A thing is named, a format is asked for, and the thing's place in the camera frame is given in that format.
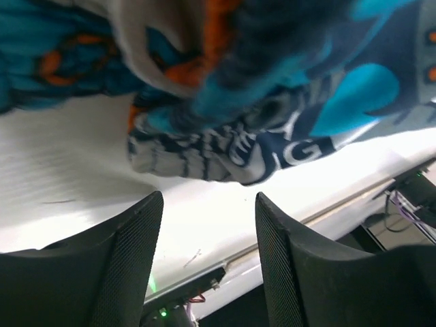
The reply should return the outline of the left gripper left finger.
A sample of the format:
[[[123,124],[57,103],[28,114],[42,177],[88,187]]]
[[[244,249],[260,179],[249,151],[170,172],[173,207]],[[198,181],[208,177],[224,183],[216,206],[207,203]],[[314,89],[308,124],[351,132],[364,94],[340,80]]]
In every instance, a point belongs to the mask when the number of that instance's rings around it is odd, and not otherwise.
[[[1,255],[2,326],[138,326],[164,199],[43,249]]]

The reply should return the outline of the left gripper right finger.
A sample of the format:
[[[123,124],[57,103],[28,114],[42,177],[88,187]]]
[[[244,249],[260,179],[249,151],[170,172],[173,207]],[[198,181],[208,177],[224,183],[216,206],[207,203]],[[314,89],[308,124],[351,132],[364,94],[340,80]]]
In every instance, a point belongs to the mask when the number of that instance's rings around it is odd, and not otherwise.
[[[360,251],[289,217],[263,193],[255,226],[271,326],[434,326],[435,247]]]

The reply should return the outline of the colourful patterned shorts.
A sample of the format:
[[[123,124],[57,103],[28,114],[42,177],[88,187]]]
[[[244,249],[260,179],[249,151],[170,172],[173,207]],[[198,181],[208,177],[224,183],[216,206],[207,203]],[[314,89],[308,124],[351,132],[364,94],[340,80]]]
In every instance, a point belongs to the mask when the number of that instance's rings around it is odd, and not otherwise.
[[[435,126],[435,2],[1,2],[2,113],[128,93],[136,172],[258,184]]]

